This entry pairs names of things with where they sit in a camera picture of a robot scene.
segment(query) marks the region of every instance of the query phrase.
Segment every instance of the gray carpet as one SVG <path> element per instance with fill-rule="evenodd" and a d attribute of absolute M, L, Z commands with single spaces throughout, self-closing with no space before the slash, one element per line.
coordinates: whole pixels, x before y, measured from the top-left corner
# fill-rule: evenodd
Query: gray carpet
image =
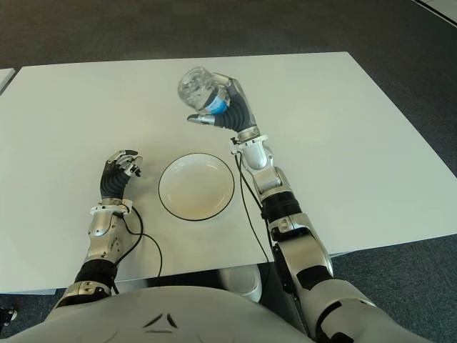
<path fill-rule="evenodd" d="M 409 0 L 0 0 L 0 50 L 0 68 L 349 51 L 457 174 L 457 29 Z M 456 243 L 355 252 L 335 270 L 414 332 L 457 342 Z M 56 297 L 0 296 L 12 301 L 5 336 Z"/>

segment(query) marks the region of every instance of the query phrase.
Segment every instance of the black cable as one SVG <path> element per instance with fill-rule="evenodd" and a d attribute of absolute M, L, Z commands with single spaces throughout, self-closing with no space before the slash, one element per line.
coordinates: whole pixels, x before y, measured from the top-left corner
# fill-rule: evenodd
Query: black cable
<path fill-rule="evenodd" d="M 248 184 L 248 180 L 246 180 L 246 178 L 244 177 L 244 174 L 241 172 L 241 156 L 240 156 L 240 162 L 238 162 L 238 159 L 236 158 L 236 156 L 235 156 L 235 161 L 236 161 L 236 166 L 238 167 L 238 171 L 240 172 L 241 178 L 244 181 L 244 184 L 246 185 L 246 187 L 248 187 L 248 190 L 251 193 L 252 198 L 256 201 L 258 209 L 260 209 L 262 211 L 262 205 L 260 205 L 260 202 L 258 202 L 256 195 L 252 191 L 251 186 L 249 186 L 249 184 Z"/>
<path fill-rule="evenodd" d="M 263 297 L 263 293 L 265 292 L 265 286 L 266 286 L 266 283 L 268 282 L 268 278 L 270 277 L 270 261 L 268 260 L 268 256 L 265 252 L 265 249 L 263 248 L 262 244 L 260 243 L 260 239 L 258 239 L 257 237 L 257 233 L 256 231 L 254 230 L 254 227 L 252 226 L 252 222 L 251 222 L 251 217 L 249 216 L 249 212 L 248 212 L 248 207 L 246 206 L 246 201 L 244 199 L 244 191 L 243 191 L 243 182 L 245 182 L 246 186 L 248 187 L 252 197 L 256 200 L 256 203 L 258 204 L 259 206 L 259 209 L 262 211 L 262 207 L 260 206 L 260 203 L 257 201 L 257 198 L 254 196 L 254 193 L 252 191 L 252 189 L 250 188 L 250 186 L 248 185 L 248 182 L 246 181 L 246 179 L 244 178 L 244 175 L 243 175 L 243 172 L 241 171 L 241 160 L 243 158 L 243 154 L 240 153 L 240 161 L 238 162 L 238 159 L 236 158 L 236 155 L 235 155 L 235 162 L 236 162 L 236 166 L 238 167 L 238 172 L 240 173 L 240 191 L 241 191 L 241 198 L 243 199 L 243 205 L 244 205 L 244 210 L 246 211 L 246 216 L 248 217 L 248 221 L 249 221 L 249 226 L 251 226 L 251 230 L 252 230 L 252 233 L 254 234 L 256 240 L 257 240 L 257 243 L 258 245 L 260 246 L 260 248 L 262 249 L 262 252 L 263 252 L 263 255 L 265 256 L 265 259 L 266 259 L 266 263 L 267 263 L 267 266 L 268 266 L 268 269 L 267 269 L 267 272 L 266 272 L 266 277 L 263 281 L 263 284 L 262 284 L 262 295 L 261 295 L 261 298 L 259 300 L 259 302 L 261 302 L 262 300 L 262 297 Z M 268 233 L 268 222 L 266 221 L 265 219 L 265 224 L 266 224 L 266 227 L 267 227 L 267 236 L 268 236 L 268 242 L 270 243 L 270 247 L 271 247 L 271 238 L 270 238 L 270 234 Z"/>
<path fill-rule="evenodd" d="M 141 238 L 142 238 L 142 235 L 144 234 L 144 226 L 143 226 L 143 220 L 141 219 L 141 216 L 139 215 L 139 213 L 137 212 L 136 209 L 134 209 L 136 215 L 138 216 L 139 220 L 140 220 L 140 233 L 138 234 L 139 237 L 138 239 L 136 240 L 135 244 L 131 246 L 131 248 L 129 250 L 127 250 L 127 252 L 122 255 L 117 261 L 116 261 L 116 266 L 119 265 L 119 263 L 121 263 L 121 261 L 123 259 L 125 259 L 127 257 L 127 255 L 129 255 L 135 248 L 136 246 L 139 244 L 139 242 L 141 241 Z M 126 220 L 124 219 L 124 217 L 122 217 L 122 220 L 124 221 L 125 225 L 126 225 L 126 229 L 127 231 L 130 233 L 130 234 L 134 234 L 132 231 L 129 230 L 129 228 L 127 227 L 127 223 L 126 223 Z"/>
<path fill-rule="evenodd" d="M 158 251 L 159 251 L 159 255 L 160 255 L 160 267 L 159 267 L 159 273 L 157 274 L 157 277 L 156 277 L 156 281 L 154 282 L 154 285 L 152 287 L 155 287 L 157 286 L 157 284 L 159 283 L 159 278 L 161 276 L 161 273 L 162 273 L 162 268 L 164 266 L 164 256 L 162 254 L 162 250 L 160 248 L 160 245 L 159 243 L 157 243 L 157 241 L 149 236 L 148 234 L 145 234 L 144 233 L 144 223 L 143 223 L 143 218 L 141 218 L 141 215 L 139 214 L 139 212 L 136 210 L 135 207 L 132 207 L 133 211 L 135 212 L 136 216 L 138 217 L 138 220 L 140 221 L 140 232 L 139 233 L 136 233 L 136 232 L 132 232 L 130 229 L 129 229 L 129 226 L 127 225 L 127 222 L 125 220 L 124 217 L 122 217 L 122 220 L 124 221 L 124 224 L 126 225 L 126 230 L 129 232 L 129 234 L 131 235 L 134 235 L 134 236 L 139 236 L 138 240 L 136 241 L 136 243 L 132 246 L 132 248 L 130 248 L 124 255 L 121 256 L 121 258 L 116 262 L 116 265 L 119 264 L 120 261 L 122 261 L 128 254 L 130 254 L 132 252 L 133 249 L 136 248 L 136 246 L 139 244 L 139 242 L 141 241 L 141 239 L 143 237 L 148 237 L 157 247 Z M 116 285 L 114 284 L 113 285 L 113 290 L 116 294 L 119 294 L 119 291 L 117 290 L 117 287 Z"/>
<path fill-rule="evenodd" d="M 119 290 L 117 289 L 116 282 L 113 282 L 113 290 L 114 290 L 114 293 L 119 294 Z"/>

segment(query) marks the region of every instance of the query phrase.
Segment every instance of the robotic hand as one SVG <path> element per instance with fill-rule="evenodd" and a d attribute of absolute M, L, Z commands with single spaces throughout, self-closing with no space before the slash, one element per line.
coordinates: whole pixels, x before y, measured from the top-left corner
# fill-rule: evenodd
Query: robotic hand
<path fill-rule="evenodd" d="M 124 190 L 133 175 L 140 176 L 143 161 L 134 150 L 114 153 L 105 163 L 100 181 L 101 202 L 91 209 L 90 245 L 75 282 L 55 308 L 93 302 L 111 296 L 117 264 L 124 250 L 122 218 L 131 213 L 132 201 Z"/>
<path fill-rule="evenodd" d="M 134 150 L 120 150 L 106 161 L 100 181 L 102 199 L 123 199 L 131 176 L 135 174 L 139 177 L 141 174 L 143 157 L 137 155 L 138 152 Z"/>
<path fill-rule="evenodd" d="M 262 217 L 275 242 L 276 269 L 286 292 L 298 297 L 306 325 L 317 342 L 427 342 L 395 323 L 347 281 L 333 277 L 331 259 L 273 165 L 239 82 L 204 68 L 190 70 L 179 84 L 181 99 L 199 114 L 188 121 L 234 130 L 233 154 L 241 153 L 260 199 Z"/>

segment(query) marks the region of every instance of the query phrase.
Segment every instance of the silver metal joint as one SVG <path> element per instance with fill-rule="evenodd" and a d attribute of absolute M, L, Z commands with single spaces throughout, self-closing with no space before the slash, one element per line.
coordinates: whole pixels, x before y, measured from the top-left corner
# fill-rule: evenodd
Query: silver metal joint
<path fill-rule="evenodd" d="M 79 281 L 75 282 L 74 284 L 70 285 L 62 298 L 60 298 L 59 303 L 69 297 L 76 297 L 78 295 L 92 295 L 95 292 L 100 292 L 100 289 L 103 290 L 106 295 L 111 296 L 111 289 L 106 286 L 105 284 L 101 284 L 100 282 L 95 281 Z"/>
<path fill-rule="evenodd" d="M 247 129 L 244 129 L 243 131 L 240 131 L 238 133 L 238 140 L 240 141 L 240 143 L 244 143 L 245 141 L 248 141 L 250 139 L 257 138 L 258 136 L 260 136 L 260 129 L 257 125 L 254 125 Z"/>

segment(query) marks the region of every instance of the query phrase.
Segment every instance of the black rubber grip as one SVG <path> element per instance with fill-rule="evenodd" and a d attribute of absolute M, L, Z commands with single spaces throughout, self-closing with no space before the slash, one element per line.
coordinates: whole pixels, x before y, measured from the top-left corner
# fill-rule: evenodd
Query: black rubber grip
<path fill-rule="evenodd" d="M 230 98 L 230 106 L 222 114 L 214 115 L 214 125 L 234 130 L 243 131 L 252 126 L 248 107 L 239 94 Z"/>
<path fill-rule="evenodd" d="M 301 213 L 300 205 L 292 192 L 276 193 L 262 201 L 262 215 L 269 223 L 279 218 Z"/>
<path fill-rule="evenodd" d="M 124 171 L 118 171 L 115 174 L 105 174 L 101 177 L 100 193 L 101 198 L 124 198 L 124 190 L 130 180 L 130 176 Z"/>
<path fill-rule="evenodd" d="M 92 259 L 83 264 L 74 281 L 95 281 L 111 288 L 116 275 L 117 267 L 114 263 L 105 259 Z"/>
<path fill-rule="evenodd" d="M 313 266 L 299 272 L 297 274 L 297 279 L 303 288 L 311 290 L 311 288 L 316 286 L 318 283 L 333 279 L 333 277 L 328 272 L 327 267 Z"/>

